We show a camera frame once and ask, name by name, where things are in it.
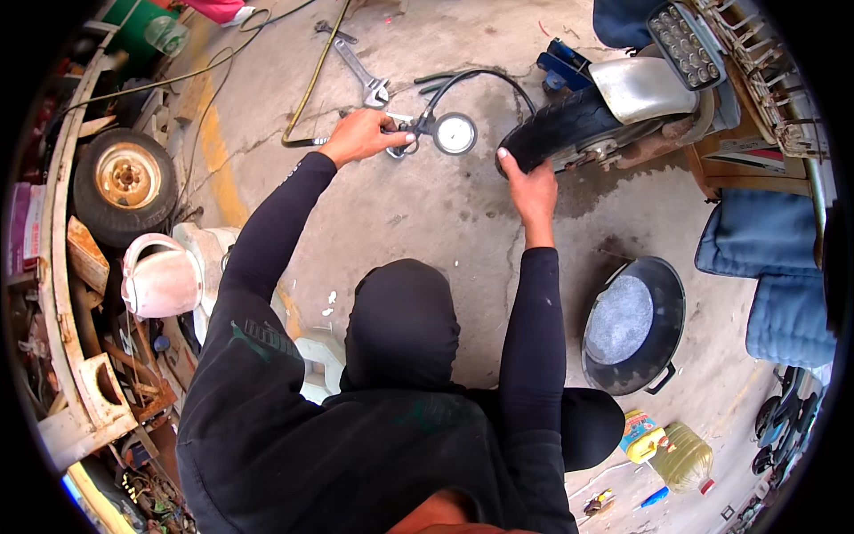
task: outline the concrete floor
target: concrete floor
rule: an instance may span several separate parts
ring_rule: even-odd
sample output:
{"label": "concrete floor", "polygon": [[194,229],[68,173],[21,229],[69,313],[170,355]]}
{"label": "concrete floor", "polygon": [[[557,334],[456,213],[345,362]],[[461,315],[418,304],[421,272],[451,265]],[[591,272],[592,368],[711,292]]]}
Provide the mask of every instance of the concrete floor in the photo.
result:
{"label": "concrete floor", "polygon": [[[274,13],[297,4],[250,3]],[[340,7],[341,2],[319,0],[267,27],[238,56],[202,129],[187,128],[185,162],[193,137],[200,136],[190,190],[192,202],[205,208],[202,226],[240,226],[305,154],[282,148],[279,139],[326,40],[313,32],[313,24],[334,21]],[[544,73],[534,60],[551,37],[561,37],[593,61],[622,56],[596,40],[591,14],[592,0],[413,0],[405,15],[398,14],[397,2],[374,0],[342,30],[360,39],[354,47],[368,69],[390,78],[387,110],[415,115],[426,101],[412,79],[472,66],[503,67],[542,105]],[[220,29],[199,15],[188,25],[192,40],[170,74],[204,66],[217,50],[248,35]],[[213,87],[222,75],[221,69],[216,72]],[[212,86],[206,91],[202,106]],[[291,138],[327,135],[338,110],[358,107],[360,101],[355,77],[331,51]],[[474,119],[480,138],[471,153],[445,156],[425,139],[420,151],[403,161],[380,155],[345,167],[320,198],[283,276],[289,332],[331,326],[343,339],[359,280],[377,265],[414,257],[443,270],[451,281],[462,326],[453,379],[476,387],[497,384],[524,239],[493,153],[516,125],[517,106],[503,82],[467,81],[449,92],[436,112],[459,111]],[[632,172],[583,167],[561,179],[554,229],[566,318],[566,384],[586,385],[579,350],[586,302],[620,264],[619,256],[663,257],[681,275],[687,294],[687,324],[674,357],[679,374],[657,396],[639,392],[618,401],[626,411],[646,410],[661,424],[681,420],[691,426],[714,449],[717,481],[706,497],[671,496],[632,513],[663,485],[661,479],[648,467],[610,472],[570,502],[580,516],[592,494],[613,488],[617,495],[617,506],[588,521],[582,532],[720,531],[725,522],[718,514],[728,504],[737,507],[756,483],[750,461],[757,449],[749,437],[774,379],[772,366],[755,361],[744,348],[755,282],[694,269],[694,251],[712,206],[703,202],[686,169],[681,154],[674,154]],[[333,290],[334,311],[324,317]],[[568,474],[567,493],[624,461],[618,449],[599,467]]]}

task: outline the red cloth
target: red cloth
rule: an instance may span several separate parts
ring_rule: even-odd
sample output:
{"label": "red cloth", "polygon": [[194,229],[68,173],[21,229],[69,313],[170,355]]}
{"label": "red cloth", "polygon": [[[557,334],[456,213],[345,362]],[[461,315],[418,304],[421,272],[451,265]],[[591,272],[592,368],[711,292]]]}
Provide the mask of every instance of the red cloth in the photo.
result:
{"label": "red cloth", "polygon": [[234,20],[237,11],[246,5],[243,0],[181,0],[217,24]]}

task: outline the yellow bottle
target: yellow bottle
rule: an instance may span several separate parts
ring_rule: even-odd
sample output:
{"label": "yellow bottle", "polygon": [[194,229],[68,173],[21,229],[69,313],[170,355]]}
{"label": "yellow bottle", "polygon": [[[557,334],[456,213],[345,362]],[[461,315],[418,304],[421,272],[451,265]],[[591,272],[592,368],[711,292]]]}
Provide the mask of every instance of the yellow bottle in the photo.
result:
{"label": "yellow bottle", "polygon": [[669,445],[664,428],[656,425],[643,410],[633,410],[625,416],[626,426],[623,439],[620,440],[620,449],[626,453],[629,460],[641,464],[655,456],[659,447],[666,448]]}
{"label": "yellow bottle", "polygon": [[674,493],[699,490],[705,493],[715,485],[711,479],[711,447],[682,423],[664,428],[671,449],[659,451],[650,458],[649,465],[664,479]]}

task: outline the person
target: person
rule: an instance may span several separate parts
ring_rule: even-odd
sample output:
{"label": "person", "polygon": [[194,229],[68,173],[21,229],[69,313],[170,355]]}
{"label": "person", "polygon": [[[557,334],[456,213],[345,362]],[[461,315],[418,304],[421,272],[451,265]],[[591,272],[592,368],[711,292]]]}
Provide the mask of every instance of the person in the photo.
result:
{"label": "person", "polygon": [[223,28],[237,26],[248,19],[255,8],[243,0],[181,0]]}
{"label": "person", "polygon": [[450,285],[433,267],[401,259],[355,288],[342,393],[323,406],[299,394],[305,364],[272,293],[336,172],[412,141],[381,128],[395,125],[373,109],[341,120],[231,250],[178,429],[190,511],[207,534],[577,532],[564,472],[602,462],[624,419],[605,392],[564,388],[549,161],[525,175],[498,153],[525,251],[497,390],[451,381],[459,325]]}

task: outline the plastic bottle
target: plastic bottle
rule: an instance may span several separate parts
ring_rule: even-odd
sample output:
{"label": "plastic bottle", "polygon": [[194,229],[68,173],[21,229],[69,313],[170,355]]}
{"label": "plastic bottle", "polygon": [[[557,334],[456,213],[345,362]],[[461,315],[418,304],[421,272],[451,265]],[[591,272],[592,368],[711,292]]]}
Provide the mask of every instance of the plastic bottle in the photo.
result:
{"label": "plastic bottle", "polygon": [[623,430],[623,439],[620,440],[620,449],[634,463],[649,461],[658,448],[666,448],[669,445],[664,428],[656,425],[643,410],[634,410],[625,416],[626,427]]}
{"label": "plastic bottle", "polygon": [[682,423],[664,428],[671,447],[659,450],[649,465],[674,493],[699,490],[703,495],[715,485],[711,479],[711,447]]}
{"label": "plastic bottle", "polygon": [[146,24],[143,35],[151,46],[170,57],[177,56],[190,40],[187,26],[166,15]]}

